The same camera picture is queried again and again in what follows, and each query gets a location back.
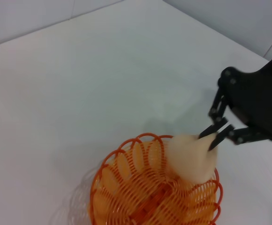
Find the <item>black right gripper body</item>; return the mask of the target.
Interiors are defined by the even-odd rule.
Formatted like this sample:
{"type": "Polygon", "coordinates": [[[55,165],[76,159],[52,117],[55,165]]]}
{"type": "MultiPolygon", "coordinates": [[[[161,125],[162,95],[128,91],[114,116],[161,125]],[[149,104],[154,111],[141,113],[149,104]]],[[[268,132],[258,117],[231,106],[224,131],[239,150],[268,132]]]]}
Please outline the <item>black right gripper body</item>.
{"type": "Polygon", "coordinates": [[[227,105],[246,128],[272,141],[272,60],[256,72],[225,68],[218,80],[227,105]]]}

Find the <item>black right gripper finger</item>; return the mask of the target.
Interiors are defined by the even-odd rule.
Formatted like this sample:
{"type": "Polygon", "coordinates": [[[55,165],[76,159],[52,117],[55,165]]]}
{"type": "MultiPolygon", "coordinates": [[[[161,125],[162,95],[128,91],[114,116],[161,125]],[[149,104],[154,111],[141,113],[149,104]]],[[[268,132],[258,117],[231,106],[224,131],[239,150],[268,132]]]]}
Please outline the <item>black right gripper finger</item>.
{"type": "Polygon", "coordinates": [[[202,131],[198,136],[199,138],[216,133],[219,129],[227,124],[228,120],[224,117],[226,107],[226,98],[223,94],[222,89],[219,87],[208,113],[208,116],[212,120],[213,124],[207,127],[204,131],[202,131]]]}
{"type": "Polygon", "coordinates": [[[234,129],[232,125],[228,125],[225,129],[220,131],[215,139],[210,144],[209,149],[212,150],[218,146],[224,139],[231,140],[235,145],[244,143],[257,142],[262,140],[269,140],[270,137],[266,134],[256,131],[252,128],[246,127],[241,129],[234,129]]]}

